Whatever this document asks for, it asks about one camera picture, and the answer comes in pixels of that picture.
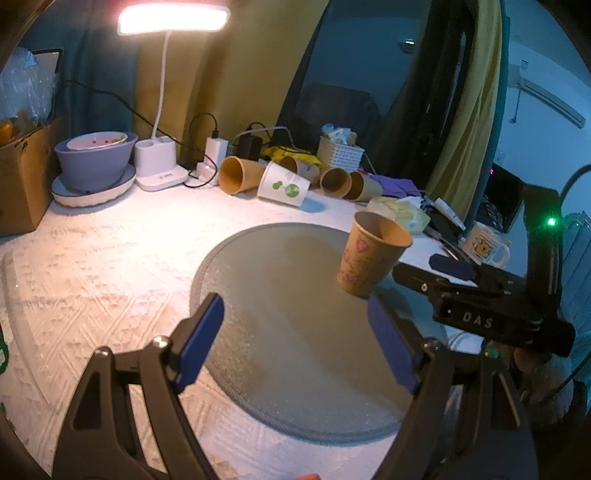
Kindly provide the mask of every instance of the lamp head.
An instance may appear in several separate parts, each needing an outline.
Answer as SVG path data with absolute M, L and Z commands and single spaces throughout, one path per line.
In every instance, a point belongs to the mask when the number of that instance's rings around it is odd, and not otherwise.
M 228 21 L 230 10 L 225 5 L 199 1 L 137 0 L 119 16 L 119 35 L 157 31 L 218 31 Z

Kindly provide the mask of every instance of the bowl of food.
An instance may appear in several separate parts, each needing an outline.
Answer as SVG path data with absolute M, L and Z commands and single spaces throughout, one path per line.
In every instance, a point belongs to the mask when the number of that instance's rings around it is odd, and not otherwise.
M 138 136 L 126 132 L 126 139 L 108 147 L 73 150 L 69 140 L 56 145 L 64 185 L 80 192 L 100 192 L 116 184 L 124 174 Z

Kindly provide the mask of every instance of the white paper cup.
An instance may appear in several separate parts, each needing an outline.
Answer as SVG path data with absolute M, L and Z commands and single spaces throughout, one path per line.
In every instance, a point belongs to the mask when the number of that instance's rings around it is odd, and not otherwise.
M 257 195 L 299 208 L 309 189 L 309 180 L 272 161 L 262 176 Z

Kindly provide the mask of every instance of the paper cup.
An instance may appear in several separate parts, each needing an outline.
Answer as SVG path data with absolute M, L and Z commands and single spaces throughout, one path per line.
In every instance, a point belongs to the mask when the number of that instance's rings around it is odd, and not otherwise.
M 343 198 L 352 185 L 351 175 L 342 168 L 329 168 L 322 172 L 320 188 L 329 197 Z
M 300 207 L 309 188 L 309 180 L 272 161 L 267 165 L 257 195 L 264 199 Z
M 228 157 L 220 166 L 220 188 L 228 195 L 255 189 L 261 183 L 265 166 L 252 160 Z
M 337 282 L 353 295 L 369 297 L 412 244 L 413 238 L 396 222 L 377 213 L 356 213 Z
M 298 174 L 300 177 L 304 177 L 309 180 L 310 183 L 316 184 L 320 180 L 320 169 L 316 165 L 311 163 L 296 160 L 293 157 L 283 157 L 279 162 L 283 168 Z
M 384 190 L 377 181 L 370 179 L 367 175 L 362 175 L 358 171 L 351 172 L 350 175 L 351 189 L 344 196 L 345 200 L 368 202 L 373 198 L 382 196 Z

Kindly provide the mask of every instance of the cardboard box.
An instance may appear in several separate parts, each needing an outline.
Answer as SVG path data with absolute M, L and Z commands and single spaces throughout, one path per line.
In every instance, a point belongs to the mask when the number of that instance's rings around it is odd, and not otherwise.
M 59 118 L 0 148 L 0 236 L 32 232 L 41 222 L 59 173 L 53 149 L 66 135 Z

